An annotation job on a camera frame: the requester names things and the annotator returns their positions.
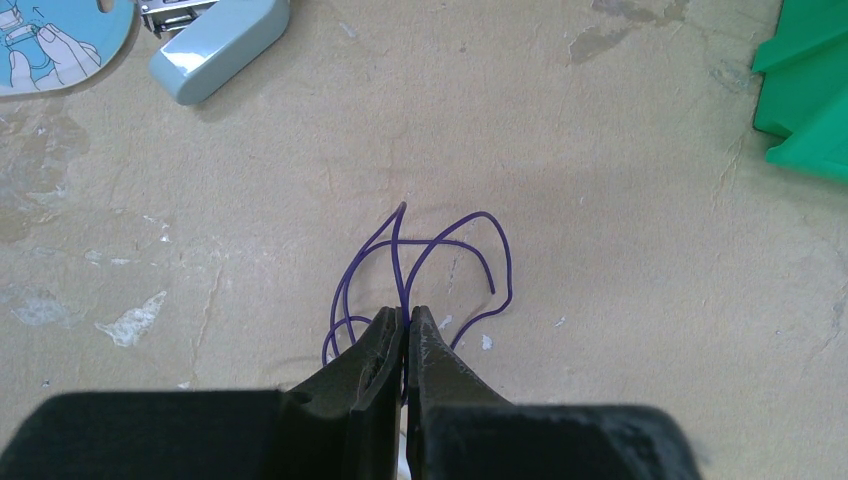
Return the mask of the green plastic bin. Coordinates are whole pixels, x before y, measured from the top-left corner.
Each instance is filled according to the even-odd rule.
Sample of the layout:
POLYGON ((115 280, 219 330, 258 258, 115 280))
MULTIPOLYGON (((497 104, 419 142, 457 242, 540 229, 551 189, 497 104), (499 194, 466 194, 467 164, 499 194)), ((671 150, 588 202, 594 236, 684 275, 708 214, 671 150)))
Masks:
POLYGON ((765 160, 847 181, 847 3, 785 1, 752 71, 763 76, 754 127, 778 136, 765 160))

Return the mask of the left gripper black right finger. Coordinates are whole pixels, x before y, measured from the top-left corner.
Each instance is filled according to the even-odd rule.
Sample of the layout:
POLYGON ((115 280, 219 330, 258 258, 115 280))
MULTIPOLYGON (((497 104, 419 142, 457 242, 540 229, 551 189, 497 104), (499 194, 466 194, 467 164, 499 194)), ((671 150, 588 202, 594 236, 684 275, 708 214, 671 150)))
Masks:
POLYGON ((414 479, 698 479, 682 429, 645 405, 518 405, 411 313, 406 456, 414 479))

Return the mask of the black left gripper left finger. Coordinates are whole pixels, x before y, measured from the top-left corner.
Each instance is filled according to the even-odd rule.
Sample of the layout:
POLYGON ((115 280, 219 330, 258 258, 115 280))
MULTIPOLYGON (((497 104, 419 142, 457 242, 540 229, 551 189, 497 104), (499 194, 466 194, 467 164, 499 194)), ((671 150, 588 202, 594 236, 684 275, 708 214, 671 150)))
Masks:
POLYGON ((399 313, 290 390, 73 392, 49 398, 1 455, 5 479, 392 479, 399 313))

